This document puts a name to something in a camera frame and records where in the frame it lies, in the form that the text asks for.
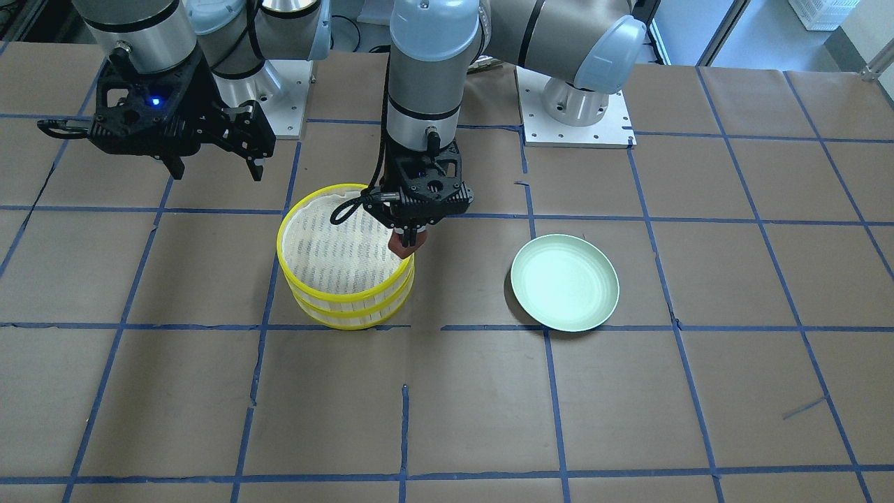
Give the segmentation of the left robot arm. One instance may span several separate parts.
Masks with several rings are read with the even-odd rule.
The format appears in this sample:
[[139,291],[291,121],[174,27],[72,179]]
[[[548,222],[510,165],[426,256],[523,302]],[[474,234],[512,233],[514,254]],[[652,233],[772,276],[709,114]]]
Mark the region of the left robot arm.
[[428,226],[474,201],[456,141],[473,62],[489,55],[572,94],[613,94],[647,32],[633,10],[632,1],[394,2],[376,169],[331,224],[362,209],[392,230],[397,254],[414,251]]

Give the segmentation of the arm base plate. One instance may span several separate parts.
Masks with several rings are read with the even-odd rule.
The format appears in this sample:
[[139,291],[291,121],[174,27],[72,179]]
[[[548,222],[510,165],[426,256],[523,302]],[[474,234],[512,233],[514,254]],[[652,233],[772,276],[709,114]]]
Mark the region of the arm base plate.
[[638,144],[622,90],[591,92],[521,67],[516,82],[527,145],[626,149]]
[[260,103],[274,134],[282,140],[303,137],[307,99],[315,82],[315,64],[304,60],[268,60],[256,73],[242,79],[214,77],[227,105],[252,99]]

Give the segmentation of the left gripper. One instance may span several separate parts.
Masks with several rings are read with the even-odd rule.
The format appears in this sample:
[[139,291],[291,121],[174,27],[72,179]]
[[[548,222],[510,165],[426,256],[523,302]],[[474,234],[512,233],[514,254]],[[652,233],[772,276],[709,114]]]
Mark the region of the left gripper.
[[415,152],[395,140],[385,140],[376,181],[339,204],[330,223],[341,225],[361,209],[381,225],[397,230],[400,247],[411,245],[412,231],[416,231],[415,245],[423,245],[427,225],[465,213],[474,201],[472,188],[461,177],[458,146],[451,141],[438,152]]

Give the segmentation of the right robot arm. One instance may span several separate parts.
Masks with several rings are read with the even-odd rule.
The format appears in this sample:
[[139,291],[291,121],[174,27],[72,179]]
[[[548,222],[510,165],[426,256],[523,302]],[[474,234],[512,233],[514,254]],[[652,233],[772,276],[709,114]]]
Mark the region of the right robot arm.
[[76,1],[103,49],[89,120],[42,119],[54,139],[148,156],[182,179],[204,145],[242,157],[253,180],[274,155],[268,109],[288,94],[275,61],[331,51],[329,1]]

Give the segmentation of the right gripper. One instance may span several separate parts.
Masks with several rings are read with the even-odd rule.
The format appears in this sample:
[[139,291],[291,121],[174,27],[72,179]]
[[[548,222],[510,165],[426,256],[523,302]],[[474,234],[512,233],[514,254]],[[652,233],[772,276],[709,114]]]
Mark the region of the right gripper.
[[100,70],[95,105],[89,120],[42,119],[36,127],[55,139],[87,139],[110,155],[154,157],[173,180],[183,178],[183,156],[213,144],[242,157],[260,182],[277,143],[258,101],[227,106],[202,53],[148,74],[138,72],[129,53],[111,53]]

